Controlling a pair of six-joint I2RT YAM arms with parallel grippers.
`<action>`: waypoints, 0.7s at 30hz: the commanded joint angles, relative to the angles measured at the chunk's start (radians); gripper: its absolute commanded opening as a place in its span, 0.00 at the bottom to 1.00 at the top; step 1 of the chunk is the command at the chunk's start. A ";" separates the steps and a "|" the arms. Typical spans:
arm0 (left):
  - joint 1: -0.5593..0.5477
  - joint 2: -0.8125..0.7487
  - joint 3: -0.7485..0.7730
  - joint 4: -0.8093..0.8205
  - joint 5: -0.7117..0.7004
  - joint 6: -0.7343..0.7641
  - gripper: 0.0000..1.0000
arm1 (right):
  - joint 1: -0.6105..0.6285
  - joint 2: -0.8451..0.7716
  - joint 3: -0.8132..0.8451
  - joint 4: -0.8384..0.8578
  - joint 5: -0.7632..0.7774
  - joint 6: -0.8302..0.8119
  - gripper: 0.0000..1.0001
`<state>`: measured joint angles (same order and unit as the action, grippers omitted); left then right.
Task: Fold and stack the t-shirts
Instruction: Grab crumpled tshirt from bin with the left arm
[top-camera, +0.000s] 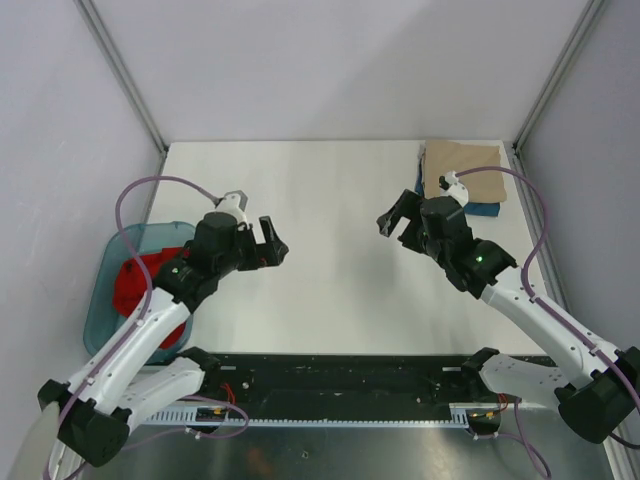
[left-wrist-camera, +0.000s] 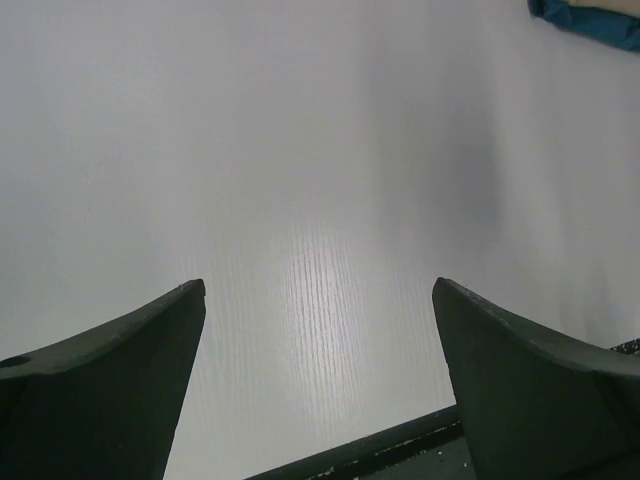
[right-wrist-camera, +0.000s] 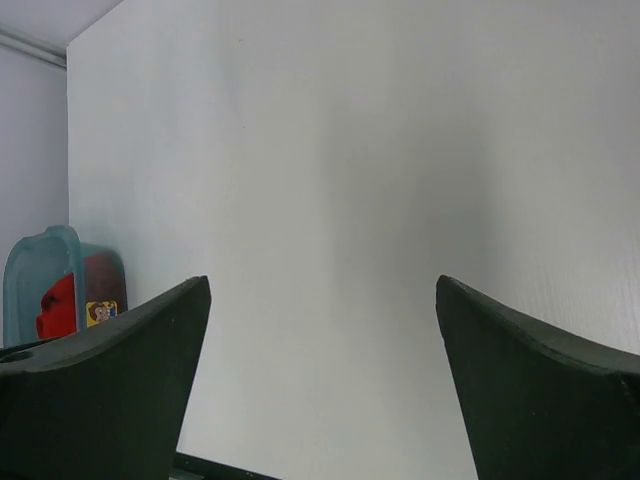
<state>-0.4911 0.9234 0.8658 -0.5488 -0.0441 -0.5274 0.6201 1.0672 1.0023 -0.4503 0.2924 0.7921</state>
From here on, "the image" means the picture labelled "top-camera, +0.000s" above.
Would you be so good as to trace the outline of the red t-shirt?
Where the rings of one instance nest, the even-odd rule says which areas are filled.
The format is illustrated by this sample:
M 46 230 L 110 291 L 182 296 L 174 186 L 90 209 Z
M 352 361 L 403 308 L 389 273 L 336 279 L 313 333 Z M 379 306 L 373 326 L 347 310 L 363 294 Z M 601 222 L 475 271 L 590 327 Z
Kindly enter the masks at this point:
M 181 247 L 163 248 L 161 251 L 142 255 L 141 259 L 149 274 L 154 276 L 160 267 L 175 257 Z M 124 317 L 129 317 L 146 292 L 146 281 L 141 267 L 131 258 L 125 261 L 116 277 L 112 304 Z

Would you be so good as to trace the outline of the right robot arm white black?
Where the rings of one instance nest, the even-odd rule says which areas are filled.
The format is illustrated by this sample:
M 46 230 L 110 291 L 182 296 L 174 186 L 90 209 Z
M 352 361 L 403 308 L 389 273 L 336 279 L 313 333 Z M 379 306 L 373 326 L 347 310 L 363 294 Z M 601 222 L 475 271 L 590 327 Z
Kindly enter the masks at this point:
M 494 392 L 520 397 L 556 411 L 595 444 L 638 406 L 638 348 L 619 349 L 533 292 L 510 254 L 473 235 L 455 198 L 423 198 L 406 190 L 378 218 L 380 234 L 390 236 L 401 219 L 408 221 L 398 238 L 403 247 L 433 259 L 457 290 L 506 316 L 554 363 L 545 367 L 483 348 L 461 376 L 469 399 L 484 401 Z

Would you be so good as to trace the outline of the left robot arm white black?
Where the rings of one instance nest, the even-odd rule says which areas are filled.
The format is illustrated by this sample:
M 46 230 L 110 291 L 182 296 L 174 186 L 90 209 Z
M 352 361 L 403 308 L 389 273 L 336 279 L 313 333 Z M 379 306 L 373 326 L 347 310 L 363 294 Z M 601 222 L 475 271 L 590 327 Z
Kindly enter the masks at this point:
M 235 271 L 280 265 L 289 252 L 270 217 L 259 220 L 264 240 L 240 208 L 215 210 L 195 236 L 161 265 L 133 312 L 107 343 L 64 383 L 49 380 L 38 391 L 41 407 L 60 408 L 56 438 L 93 467 L 111 461 L 147 417 L 183 397 L 207 400 L 221 376 L 184 356 L 140 382 L 138 371 L 176 328 Z

